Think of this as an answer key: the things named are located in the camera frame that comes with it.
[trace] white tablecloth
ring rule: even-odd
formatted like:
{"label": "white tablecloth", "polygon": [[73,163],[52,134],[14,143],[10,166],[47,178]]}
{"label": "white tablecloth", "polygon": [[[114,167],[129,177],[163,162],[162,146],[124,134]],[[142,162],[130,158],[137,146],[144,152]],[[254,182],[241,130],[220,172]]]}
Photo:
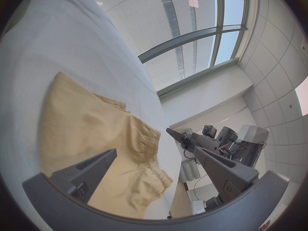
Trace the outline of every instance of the white tablecloth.
{"label": "white tablecloth", "polygon": [[162,133],[158,162],[174,183],[147,208],[145,219],[165,219],[181,156],[165,132],[150,75],[94,0],[32,0],[0,44],[0,172],[18,205],[38,227],[50,230],[21,183],[40,172],[41,110],[59,71],[91,92],[125,102],[131,114]]}

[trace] floor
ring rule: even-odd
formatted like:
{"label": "floor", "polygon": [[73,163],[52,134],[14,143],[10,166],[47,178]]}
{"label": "floor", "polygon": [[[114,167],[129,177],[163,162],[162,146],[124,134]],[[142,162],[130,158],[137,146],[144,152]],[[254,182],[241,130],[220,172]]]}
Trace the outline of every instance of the floor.
{"label": "floor", "polygon": [[182,218],[190,216],[190,200],[185,190],[184,184],[177,182],[174,199],[170,209],[174,218]]}

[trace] wooden floor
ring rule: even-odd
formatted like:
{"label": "wooden floor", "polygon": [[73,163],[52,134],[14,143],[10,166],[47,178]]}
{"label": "wooden floor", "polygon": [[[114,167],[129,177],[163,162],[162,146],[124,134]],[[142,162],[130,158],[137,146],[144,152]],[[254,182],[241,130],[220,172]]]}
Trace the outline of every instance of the wooden floor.
{"label": "wooden floor", "polygon": [[180,183],[180,181],[177,183],[170,211],[174,218],[182,218],[191,215],[190,200],[188,198],[184,184]]}

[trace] wrinkled fabric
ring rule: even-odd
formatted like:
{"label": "wrinkled fabric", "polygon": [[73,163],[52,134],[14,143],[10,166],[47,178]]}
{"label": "wrinkled fabric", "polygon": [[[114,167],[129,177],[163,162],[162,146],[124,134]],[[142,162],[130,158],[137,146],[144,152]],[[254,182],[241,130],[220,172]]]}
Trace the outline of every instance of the wrinkled fabric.
{"label": "wrinkled fabric", "polygon": [[129,218],[163,196],[171,178],[158,166],[160,133],[126,111],[125,103],[93,94],[56,75],[40,126],[42,172],[53,172],[116,148],[117,158],[88,205]]}

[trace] tan pants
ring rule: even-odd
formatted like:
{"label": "tan pants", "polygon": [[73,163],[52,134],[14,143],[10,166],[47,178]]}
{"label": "tan pants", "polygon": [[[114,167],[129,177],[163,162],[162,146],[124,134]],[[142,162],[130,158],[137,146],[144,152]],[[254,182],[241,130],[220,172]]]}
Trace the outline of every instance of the tan pants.
{"label": "tan pants", "polygon": [[157,164],[160,133],[126,111],[125,103],[93,94],[63,73],[56,75],[40,127],[42,172],[54,171],[109,149],[117,158],[88,205],[129,218],[143,218],[163,196],[171,178]]}

